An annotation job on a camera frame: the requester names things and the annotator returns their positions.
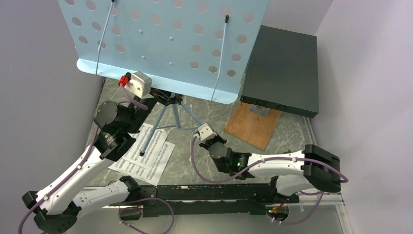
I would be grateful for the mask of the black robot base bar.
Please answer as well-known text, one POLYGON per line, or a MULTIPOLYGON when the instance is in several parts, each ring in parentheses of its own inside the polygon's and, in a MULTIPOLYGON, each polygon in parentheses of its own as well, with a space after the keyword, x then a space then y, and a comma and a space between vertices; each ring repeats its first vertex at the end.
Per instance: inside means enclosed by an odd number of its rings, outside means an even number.
POLYGON ((248 213, 264 215, 272 205, 297 204, 299 196, 284 196, 276 193, 269 183, 252 184, 200 184, 160 185, 141 187, 135 202, 119 202, 116 205, 140 205, 143 217, 169 215, 172 207, 175 215, 203 215, 248 213))

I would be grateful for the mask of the light blue music stand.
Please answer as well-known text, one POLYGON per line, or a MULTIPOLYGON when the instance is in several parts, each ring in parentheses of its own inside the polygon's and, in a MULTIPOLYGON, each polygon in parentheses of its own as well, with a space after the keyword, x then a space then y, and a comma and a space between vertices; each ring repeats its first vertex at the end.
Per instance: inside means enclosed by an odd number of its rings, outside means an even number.
POLYGON ((154 88, 231 104, 267 0, 60 0, 85 73, 142 72, 154 88))

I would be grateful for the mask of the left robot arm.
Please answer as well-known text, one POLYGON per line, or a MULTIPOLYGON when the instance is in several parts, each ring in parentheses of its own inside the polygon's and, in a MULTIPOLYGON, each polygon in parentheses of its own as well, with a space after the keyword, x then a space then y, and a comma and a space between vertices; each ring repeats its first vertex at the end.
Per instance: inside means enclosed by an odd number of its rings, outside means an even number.
POLYGON ((152 89, 149 98, 108 100, 98 107, 94 117, 96 133, 80 158, 50 185, 40 191, 28 191, 22 197, 44 234, 62 234, 78 219, 101 207, 116 203, 132 205, 143 199, 141 187, 131 176, 89 193, 83 189, 127 153, 135 143, 132 135, 139 132, 154 106, 168 101, 168 95, 152 89))

